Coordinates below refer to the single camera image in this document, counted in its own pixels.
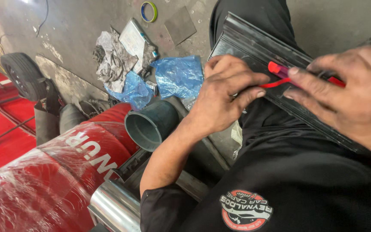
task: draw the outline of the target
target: roll of tape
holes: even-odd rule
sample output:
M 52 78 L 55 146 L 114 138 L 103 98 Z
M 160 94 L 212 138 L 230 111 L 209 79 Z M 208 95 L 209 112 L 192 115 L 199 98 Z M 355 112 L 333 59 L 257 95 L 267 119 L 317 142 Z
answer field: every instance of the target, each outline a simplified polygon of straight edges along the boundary
M 154 11 L 154 16 L 152 17 L 151 20 L 148 20 L 147 17 L 146 17 L 146 14 L 144 13 L 144 9 L 146 8 L 146 5 L 147 4 L 150 4 L 150 6 L 152 7 L 152 10 Z M 142 5 L 141 5 L 141 17 L 144 19 L 144 21 L 146 21 L 147 23 L 152 23 L 154 22 L 156 19 L 157 19 L 157 8 L 155 7 L 154 3 L 152 2 L 144 2 Z

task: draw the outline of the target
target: fingernail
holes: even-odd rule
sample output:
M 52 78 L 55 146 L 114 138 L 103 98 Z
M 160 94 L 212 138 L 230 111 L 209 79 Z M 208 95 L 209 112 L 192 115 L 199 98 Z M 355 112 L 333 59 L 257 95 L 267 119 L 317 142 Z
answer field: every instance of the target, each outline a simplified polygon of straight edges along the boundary
M 288 92 L 290 92 L 290 91 L 289 91 L 289 90 L 285 91 L 285 92 L 283 93 L 283 96 L 284 96 L 285 98 L 288 98 L 288 99 L 293 100 L 293 97 L 290 96 Z
M 300 71 L 300 69 L 297 68 L 297 67 L 291 68 L 291 69 L 289 70 L 289 75 L 290 75 L 290 76 L 292 76 L 292 75 L 296 75 L 296 74 L 298 73 L 298 71 Z
M 257 94 L 257 98 L 262 98 L 265 96 L 265 91 L 261 91 Z

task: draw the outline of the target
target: black shirt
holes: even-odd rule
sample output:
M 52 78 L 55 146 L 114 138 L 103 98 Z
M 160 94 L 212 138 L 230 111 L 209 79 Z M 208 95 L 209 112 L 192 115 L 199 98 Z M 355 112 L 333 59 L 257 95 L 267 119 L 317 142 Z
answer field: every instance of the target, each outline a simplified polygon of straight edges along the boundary
M 239 158 L 199 204 L 175 185 L 145 191 L 142 231 L 371 231 L 371 155 L 275 122 L 241 120 Z

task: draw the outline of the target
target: black plastic bucket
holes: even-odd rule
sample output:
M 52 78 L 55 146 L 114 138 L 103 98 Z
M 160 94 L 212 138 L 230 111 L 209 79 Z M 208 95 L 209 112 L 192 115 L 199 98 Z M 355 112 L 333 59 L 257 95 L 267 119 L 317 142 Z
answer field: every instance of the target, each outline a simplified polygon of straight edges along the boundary
M 131 139 L 146 151 L 155 151 L 178 125 L 177 110 L 166 101 L 130 111 L 124 119 L 125 129 Z

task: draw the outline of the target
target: embroidered logo patch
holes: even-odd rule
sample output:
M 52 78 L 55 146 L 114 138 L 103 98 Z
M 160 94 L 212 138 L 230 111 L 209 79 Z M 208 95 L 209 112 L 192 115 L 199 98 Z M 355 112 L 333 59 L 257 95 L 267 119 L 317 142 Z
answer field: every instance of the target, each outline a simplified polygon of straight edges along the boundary
M 268 201 L 256 193 L 233 190 L 220 197 L 224 223 L 236 231 L 254 231 L 261 228 L 273 213 Z

